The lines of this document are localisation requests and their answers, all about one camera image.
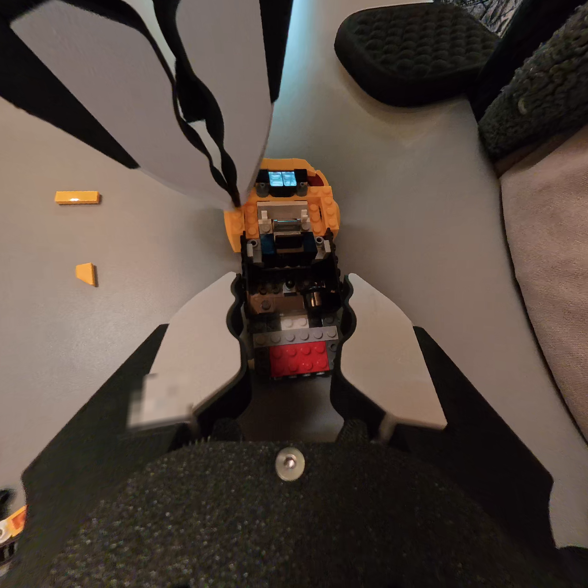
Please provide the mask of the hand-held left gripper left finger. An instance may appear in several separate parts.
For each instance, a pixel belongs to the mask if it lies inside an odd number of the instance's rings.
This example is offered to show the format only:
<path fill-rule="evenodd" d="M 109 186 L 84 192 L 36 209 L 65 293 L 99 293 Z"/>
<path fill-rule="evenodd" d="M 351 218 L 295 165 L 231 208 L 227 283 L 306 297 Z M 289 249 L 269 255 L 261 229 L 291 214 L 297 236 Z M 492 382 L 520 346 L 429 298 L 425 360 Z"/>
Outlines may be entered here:
<path fill-rule="evenodd" d="M 228 320 L 237 277 L 228 272 L 171 319 L 143 379 L 143 416 L 198 415 L 236 380 L 244 360 Z"/>

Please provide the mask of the pile of small lego pieces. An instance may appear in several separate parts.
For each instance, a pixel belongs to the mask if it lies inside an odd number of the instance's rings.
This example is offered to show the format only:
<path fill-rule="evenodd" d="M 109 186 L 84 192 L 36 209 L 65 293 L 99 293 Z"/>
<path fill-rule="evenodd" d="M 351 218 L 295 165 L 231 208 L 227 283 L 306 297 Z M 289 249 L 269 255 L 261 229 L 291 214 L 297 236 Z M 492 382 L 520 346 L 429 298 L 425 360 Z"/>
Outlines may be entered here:
<path fill-rule="evenodd" d="M 1 489 L 1 569 L 3 570 L 15 557 L 26 517 L 27 505 L 9 512 L 13 491 Z"/>

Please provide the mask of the black textured foam pad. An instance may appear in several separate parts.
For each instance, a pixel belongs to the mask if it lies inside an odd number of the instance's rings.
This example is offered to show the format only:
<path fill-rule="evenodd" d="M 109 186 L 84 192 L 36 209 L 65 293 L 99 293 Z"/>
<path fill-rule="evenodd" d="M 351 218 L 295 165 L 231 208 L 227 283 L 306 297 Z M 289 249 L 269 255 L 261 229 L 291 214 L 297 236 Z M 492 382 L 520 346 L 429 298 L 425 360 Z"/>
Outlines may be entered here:
<path fill-rule="evenodd" d="M 334 51 L 359 87 L 394 107 L 466 93 L 499 37 L 453 4 L 418 3 L 358 11 L 340 25 Z"/>

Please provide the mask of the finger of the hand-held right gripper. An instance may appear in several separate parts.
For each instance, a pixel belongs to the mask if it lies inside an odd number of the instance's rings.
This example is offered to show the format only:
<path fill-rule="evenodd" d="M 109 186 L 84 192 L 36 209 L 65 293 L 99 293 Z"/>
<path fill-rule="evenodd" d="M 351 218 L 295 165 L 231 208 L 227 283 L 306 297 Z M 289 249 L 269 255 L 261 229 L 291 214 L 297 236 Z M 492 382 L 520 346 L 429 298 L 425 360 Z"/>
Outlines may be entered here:
<path fill-rule="evenodd" d="M 259 1 L 154 1 L 175 57 L 181 117 L 211 171 L 241 205 L 266 148 L 273 114 Z"/>
<path fill-rule="evenodd" d="M 220 208 L 240 205 L 238 190 L 183 119 L 175 76 L 131 7 L 45 1 L 10 26 L 141 171 Z"/>

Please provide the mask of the beige printed shirt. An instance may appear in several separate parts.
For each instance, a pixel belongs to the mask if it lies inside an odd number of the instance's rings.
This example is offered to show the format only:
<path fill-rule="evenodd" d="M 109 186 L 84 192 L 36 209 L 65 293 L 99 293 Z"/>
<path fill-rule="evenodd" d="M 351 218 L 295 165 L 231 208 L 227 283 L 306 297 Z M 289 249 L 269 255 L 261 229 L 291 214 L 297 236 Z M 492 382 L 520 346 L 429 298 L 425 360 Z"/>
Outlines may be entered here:
<path fill-rule="evenodd" d="M 500 178 L 506 237 L 536 339 L 587 438 L 587 126 Z"/>

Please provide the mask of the orange and black lego car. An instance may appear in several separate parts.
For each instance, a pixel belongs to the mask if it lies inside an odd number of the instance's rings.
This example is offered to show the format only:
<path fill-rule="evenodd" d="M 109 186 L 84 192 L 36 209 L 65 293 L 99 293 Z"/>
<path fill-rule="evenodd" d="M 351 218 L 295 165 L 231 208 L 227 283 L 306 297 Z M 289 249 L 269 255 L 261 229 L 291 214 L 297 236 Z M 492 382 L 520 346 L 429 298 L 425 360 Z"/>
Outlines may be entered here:
<path fill-rule="evenodd" d="M 246 201 L 224 213 L 240 254 L 243 312 L 261 378 L 327 375 L 339 345 L 341 213 L 325 175 L 299 158 L 264 158 Z"/>

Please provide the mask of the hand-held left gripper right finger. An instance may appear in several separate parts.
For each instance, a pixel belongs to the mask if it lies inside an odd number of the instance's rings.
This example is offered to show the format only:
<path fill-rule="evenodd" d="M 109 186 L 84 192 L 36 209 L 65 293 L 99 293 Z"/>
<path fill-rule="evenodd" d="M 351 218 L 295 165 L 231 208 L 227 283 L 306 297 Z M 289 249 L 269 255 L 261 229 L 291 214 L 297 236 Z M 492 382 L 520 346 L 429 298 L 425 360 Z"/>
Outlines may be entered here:
<path fill-rule="evenodd" d="M 344 279 L 341 331 L 330 401 L 344 421 L 359 420 L 368 437 L 387 443 L 397 425 L 447 426 L 413 324 L 355 273 Z"/>

